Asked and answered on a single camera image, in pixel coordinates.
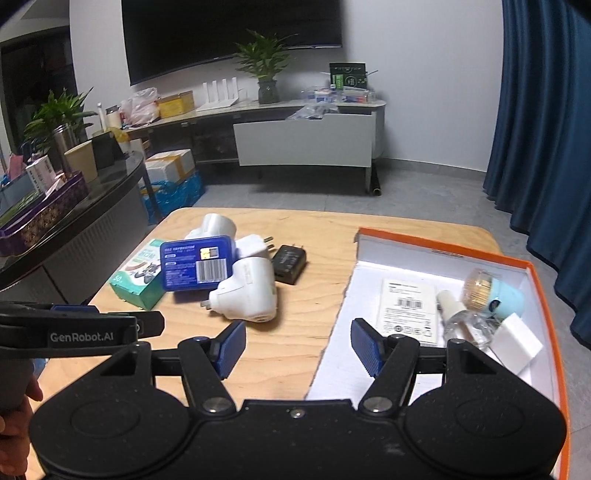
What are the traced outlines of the person's left hand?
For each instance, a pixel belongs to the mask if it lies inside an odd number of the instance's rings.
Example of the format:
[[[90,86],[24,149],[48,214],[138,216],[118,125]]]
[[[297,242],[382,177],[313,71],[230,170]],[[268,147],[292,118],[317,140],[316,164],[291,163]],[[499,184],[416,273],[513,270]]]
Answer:
[[[26,473],[30,452],[29,423],[33,415],[30,400],[41,402],[43,392],[32,376],[20,406],[1,417],[1,473],[21,476]]]

